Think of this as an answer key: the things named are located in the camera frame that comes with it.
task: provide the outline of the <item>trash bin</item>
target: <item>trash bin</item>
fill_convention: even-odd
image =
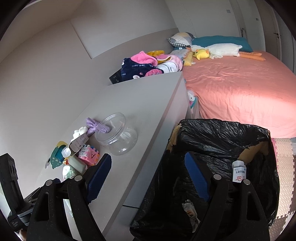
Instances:
[[[131,223],[132,235],[141,241],[187,241],[193,226],[182,204],[190,200],[203,220],[209,202],[197,194],[184,164],[188,151],[206,162],[213,173],[232,180],[232,162],[242,160],[247,179],[260,199],[267,223],[276,218],[279,178],[270,133],[267,129],[217,119],[182,120],[170,138],[142,204]],[[233,199],[228,198],[217,240],[231,223]]]

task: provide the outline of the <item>purple ribbon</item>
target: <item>purple ribbon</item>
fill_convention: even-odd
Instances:
[[[89,130],[87,131],[88,137],[90,137],[96,131],[99,131],[102,133],[108,133],[110,131],[110,127],[102,125],[100,122],[96,122],[91,118],[86,119],[86,125],[89,127]]]

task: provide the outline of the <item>orange bedspread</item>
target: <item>orange bedspread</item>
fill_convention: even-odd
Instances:
[[[276,57],[197,60],[184,66],[187,89],[198,96],[202,118],[267,128],[272,138],[296,137],[296,76]]]

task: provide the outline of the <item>beige interlocking mat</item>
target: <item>beige interlocking mat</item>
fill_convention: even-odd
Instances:
[[[269,229],[270,240],[275,241],[296,210],[295,158],[290,139],[272,139],[272,143],[280,182],[279,208],[276,220]]]

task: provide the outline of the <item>white desk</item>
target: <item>white desk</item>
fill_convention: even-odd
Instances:
[[[146,193],[171,132],[180,120],[191,117],[182,72],[106,87],[71,124],[61,140],[69,142],[74,130],[85,125],[87,117],[101,121],[115,112],[126,116],[137,131],[138,140],[127,154],[111,155],[112,168],[98,198],[89,208],[107,241],[133,240],[129,223]],[[105,153],[94,136],[90,138],[90,144],[100,149],[101,154]],[[62,167],[44,169],[36,187],[56,177],[62,180]],[[68,216],[68,221],[73,238],[81,240],[74,219]]]

